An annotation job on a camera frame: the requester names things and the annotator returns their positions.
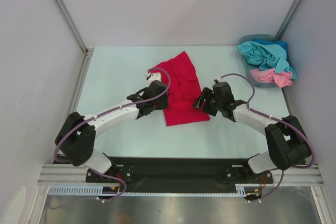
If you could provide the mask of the red t shirt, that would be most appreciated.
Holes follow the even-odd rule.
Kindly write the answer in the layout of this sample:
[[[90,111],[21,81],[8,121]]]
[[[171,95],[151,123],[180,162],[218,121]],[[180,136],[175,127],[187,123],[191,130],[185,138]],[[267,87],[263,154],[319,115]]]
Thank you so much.
[[[154,73],[158,72],[165,84],[168,84],[168,77],[171,78],[169,107],[163,110],[166,126],[210,120],[208,114],[193,107],[193,103],[199,98],[202,91],[196,69],[185,51],[156,65]]]

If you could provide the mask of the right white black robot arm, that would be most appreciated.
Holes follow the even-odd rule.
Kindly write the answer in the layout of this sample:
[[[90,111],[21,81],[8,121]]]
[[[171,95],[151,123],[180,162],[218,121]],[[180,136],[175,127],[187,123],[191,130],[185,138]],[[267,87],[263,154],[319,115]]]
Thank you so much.
[[[285,171],[313,156],[304,130],[295,116],[278,119],[236,100],[227,82],[217,82],[211,89],[204,88],[193,107],[216,116],[219,112],[234,123],[246,125],[265,136],[268,151],[257,154],[242,169],[243,179],[254,183],[266,171]]]

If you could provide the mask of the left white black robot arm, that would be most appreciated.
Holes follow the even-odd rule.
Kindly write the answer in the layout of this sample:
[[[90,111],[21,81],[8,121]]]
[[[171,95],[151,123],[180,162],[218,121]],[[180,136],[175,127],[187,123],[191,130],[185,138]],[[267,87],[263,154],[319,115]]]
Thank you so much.
[[[96,139],[104,132],[121,123],[140,119],[153,111],[168,108],[169,86],[159,80],[129,95],[119,105],[96,114],[71,113],[58,133],[56,152],[61,151],[73,166],[85,166],[98,172],[105,182],[115,178],[116,165],[102,151],[95,149]]]

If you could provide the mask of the grey plastic bin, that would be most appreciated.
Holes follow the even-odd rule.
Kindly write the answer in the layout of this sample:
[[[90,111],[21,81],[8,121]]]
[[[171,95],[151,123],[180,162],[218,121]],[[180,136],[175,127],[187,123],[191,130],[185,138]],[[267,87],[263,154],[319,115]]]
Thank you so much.
[[[244,59],[246,76],[256,87],[283,88],[297,79],[285,41],[265,34],[247,35],[239,40],[237,50]]]

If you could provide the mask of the light blue t shirt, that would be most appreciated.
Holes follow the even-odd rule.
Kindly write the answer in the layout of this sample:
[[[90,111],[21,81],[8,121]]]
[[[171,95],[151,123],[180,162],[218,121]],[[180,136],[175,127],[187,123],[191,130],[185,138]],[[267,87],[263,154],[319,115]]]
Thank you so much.
[[[249,65],[256,66],[259,70],[275,68],[276,73],[291,71],[293,78],[297,79],[296,71],[289,63],[286,51],[278,45],[262,45],[247,41],[238,45],[237,50]]]

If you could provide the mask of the pink t shirt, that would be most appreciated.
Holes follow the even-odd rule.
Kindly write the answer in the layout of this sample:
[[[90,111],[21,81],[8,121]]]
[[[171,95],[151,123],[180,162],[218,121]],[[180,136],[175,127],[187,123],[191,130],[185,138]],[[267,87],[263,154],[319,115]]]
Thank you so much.
[[[252,69],[250,74],[258,83],[275,84],[280,88],[292,85],[293,73],[291,71],[276,73],[275,68],[267,70]]]

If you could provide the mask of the dark blue t shirt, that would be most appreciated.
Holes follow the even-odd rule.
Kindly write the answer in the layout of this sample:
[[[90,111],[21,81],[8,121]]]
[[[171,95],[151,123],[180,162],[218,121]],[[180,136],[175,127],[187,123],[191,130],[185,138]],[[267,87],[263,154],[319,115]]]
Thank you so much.
[[[288,52],[288,44],[285,41],[268,41],[268,40],[261,40],[261,39],[253,39],[253,42],[257,42],[262,45],[278,45],[283,48],[286,52]]]

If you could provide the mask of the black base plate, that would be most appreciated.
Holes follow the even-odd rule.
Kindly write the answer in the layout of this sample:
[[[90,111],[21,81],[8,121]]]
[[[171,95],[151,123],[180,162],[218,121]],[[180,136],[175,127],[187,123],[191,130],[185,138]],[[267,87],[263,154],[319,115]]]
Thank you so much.
[[[263,186],[274,182],[266,170],[254,174],[244,158],[113,157],[117,175],[129,193],[223,194],[238,184]]]

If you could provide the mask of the left aluminium frame post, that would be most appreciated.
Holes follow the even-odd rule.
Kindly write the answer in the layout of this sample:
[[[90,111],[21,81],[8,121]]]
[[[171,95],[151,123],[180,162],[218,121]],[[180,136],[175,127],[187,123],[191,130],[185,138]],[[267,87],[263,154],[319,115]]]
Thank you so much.
[[[85,45],[84,40],[82,36],[80,35],[80,32],[67,8],[67,6],[64,3],[64,0],[53,0],[56,8],[58,9],[62,19],[64,20],[68,30],[70,31],[71,35],[73,36],[77,46],[80,48],[82,53],[86,56],[90,50]]]

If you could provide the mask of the aluminium frame post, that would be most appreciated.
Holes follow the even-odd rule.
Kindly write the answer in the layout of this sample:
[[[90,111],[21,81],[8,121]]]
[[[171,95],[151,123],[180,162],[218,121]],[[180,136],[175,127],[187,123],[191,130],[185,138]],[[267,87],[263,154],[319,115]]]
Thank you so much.
[[[284,36],[287,28],[289,27],[291,21],[293,20],[296,12],[298,11],[300,5],[302,4],[303,0],[293,0],[289,10],[287,11],[284,20],[282,21],[275,37],[278,40],[281,40]]]
[[[82,53],[86,56],[90,50],[85,45],[84,40],[82,36],[80,35],[80,32],[67,8],[67,6],[64,3],[64,0],[53,0],[56,8],[58,9],[62,19],[64,20],[68,30],[70,31],[71,35],[73,36],[77,46],[80,48]]]

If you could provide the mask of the right aluminium frame post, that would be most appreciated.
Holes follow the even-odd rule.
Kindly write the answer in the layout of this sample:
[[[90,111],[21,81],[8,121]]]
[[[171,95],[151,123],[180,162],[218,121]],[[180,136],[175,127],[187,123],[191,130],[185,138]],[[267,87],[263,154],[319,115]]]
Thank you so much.
[[[284,36],[287,28],[289,27],[291,21],[293,20],[296,12],[298,11],[300,5],[302,4],[303,0],[293,0],[289,10],[287,11],[284,20],[282,21],[275,37],[278,40],[281,40]]]

